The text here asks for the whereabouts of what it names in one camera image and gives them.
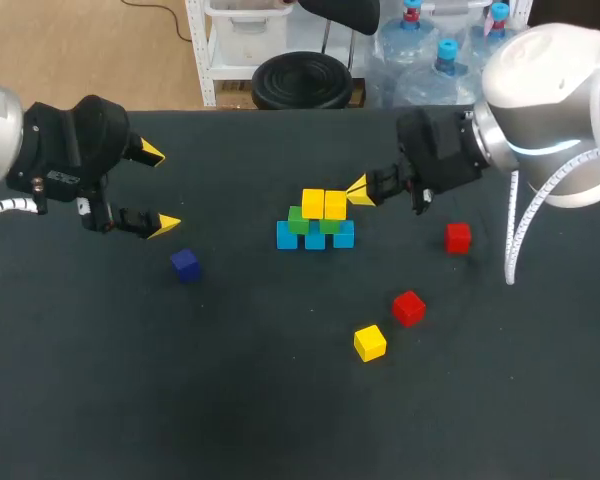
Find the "stacked blocks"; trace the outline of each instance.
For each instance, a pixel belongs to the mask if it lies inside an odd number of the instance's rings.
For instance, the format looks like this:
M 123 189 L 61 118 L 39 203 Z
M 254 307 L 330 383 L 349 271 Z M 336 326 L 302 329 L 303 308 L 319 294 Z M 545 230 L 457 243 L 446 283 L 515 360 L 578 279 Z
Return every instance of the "stacked blocks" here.
M 387 351 L 387 341 L 377 325 L 358 330 L 353 336 L 353 346 L 363 362 L 381 357 Z
M 393 315 L 405 327 L 411 327 L 422 320 L 426 311 L 427 306 L 414 292 L 403 293 L 393 301 Z
M 296 250 L 298 235 L 306 250 L 325 250 L 326 235 L 334 248 L 353 248 L 353 221 L 347 220 L 347 194 L 335 190 L 304 189 L 302 207 L 289 208 L 286 222 L 277 224 L 278 250 Z
M 333 236 L 333 248 L 353 248 L 354 233 L 353 220 L 340 222 L 340 231 Z
M 324 218 L 324 190 L 305 188 L 302 191 L 302 218 L 307 220 Z
M 320 233 L 320 226 L 316 222 L 309 224 L 309 233 L 304 236 L 305 250 L 324 250 L 327 241 L 324 233 Z
M 309 220 L 302 218 L 302 207 L 289 208 L 289 231 L 296 235 L 309 233 Z
M 171 255 L 171 263 L 178 273 L 180 283 L 191 283 L 200 279 L 200 263 L 188 248 Z
M 326 220 L 347 219 L 347 192 L 327 190 L 324 195 L 324 218 Z
M 444 243 L 447 253 L 467 254 L 471 246 L 471 229 L 466 223 L 447 225 L 444 232 Z
M 278 222 L 276 226 L 278 250 L 295 250 L 298 248 L 298 235 L 289 229 L 289 222 Z
M 340 233 L 340 222 L 338 220 L 320 220 L 320 233 Z

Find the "red block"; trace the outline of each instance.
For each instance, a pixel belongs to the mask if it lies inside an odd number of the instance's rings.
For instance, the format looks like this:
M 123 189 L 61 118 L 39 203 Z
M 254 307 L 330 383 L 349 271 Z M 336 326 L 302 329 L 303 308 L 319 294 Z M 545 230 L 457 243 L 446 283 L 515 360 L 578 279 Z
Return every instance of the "red block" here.
M 422 320 L 426 311 L 425 303 L 413 292 L 403 293 L 393 301 L 393 316 L 405 327 L 411 327 Z
M 466 223 L 451 223 L 444 232 L 444 244 L 447 253 L 469 253 L 471 229 Z

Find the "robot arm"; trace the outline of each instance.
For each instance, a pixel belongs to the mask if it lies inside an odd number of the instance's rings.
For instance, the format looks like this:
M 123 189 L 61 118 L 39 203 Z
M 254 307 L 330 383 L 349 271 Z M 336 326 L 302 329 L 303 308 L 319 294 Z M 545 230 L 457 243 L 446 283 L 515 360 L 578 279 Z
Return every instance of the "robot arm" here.
M 600 31 L 527 30 L 496 52 L 482 81 L 485 98 L 471 111 L 446 118 L 406 112 L 397 124 L 398 163 L 367 172 L 350 187 L 352 201 L 363 184 L 361 203 L 370 205 L 406 190 L 420 214 L 434 195 L 481 178 L 488 166 L 519 170 L 540 191 L 579 157 L 586 161 L 544 200 L 568 208 L 600 201 Z
M 18 204 L 0 202 L 0 211 L 20 209 L 43 215 L 48 199 L 76 201 L 88 230 L 118 229 L 141 238 L 180 223 L 166 215 L 107 202 L 107 174 L 121 159 L 150 167 L 165 159 L 130 130 L 121 106 L 92 95 L 67 111 L 35 103 L 23 112 L 16 95 L 0 87 L 0 181 L 6 178 L 9 188 L 33 196 L 33 201 L 19 199 Z

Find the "dark blue block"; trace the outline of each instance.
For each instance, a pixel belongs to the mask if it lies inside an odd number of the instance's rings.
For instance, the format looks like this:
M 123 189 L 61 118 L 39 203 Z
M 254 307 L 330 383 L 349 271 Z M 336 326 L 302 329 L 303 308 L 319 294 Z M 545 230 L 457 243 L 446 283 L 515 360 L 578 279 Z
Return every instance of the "dark blue block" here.
M 353 248 L 354 244 L 353 220 L 340 223 L 340 233 L 333 235 L 333 248 Z
M 171 263 L 178 273 L 181 283 L 200 280 L 200 263 L 191 250 L 185 248 L 171 255 Z

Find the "water bottle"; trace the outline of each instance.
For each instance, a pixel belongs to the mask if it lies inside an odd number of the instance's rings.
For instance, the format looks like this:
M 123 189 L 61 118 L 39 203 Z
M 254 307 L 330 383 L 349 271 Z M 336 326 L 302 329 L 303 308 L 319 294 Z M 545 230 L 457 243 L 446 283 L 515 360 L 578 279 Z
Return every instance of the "water bottle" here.
M 435 63 L 421 63 L 398 80 L 395 106 L 465 105 L 481 96 L 480 76 L 458 63 L 458 42 L 447 38 L 438 44 Z
M 479 71 L 484 70 L 489 58 L 500 46 L 516 35 L 516 31 L 506 27 L 509 18 L 509 5 L 496 2 L 491 5 L 484 25 L 471 28 L 471 61 Z
M 378 32 L 367 80 L 378 90 L 383 107 L 391 105 L 402 72 L 427 52 L 435 51 L 433 26 L 420 19 L 421 6 L 422 0 L 404 0 L 402 18 L 388 21 Z

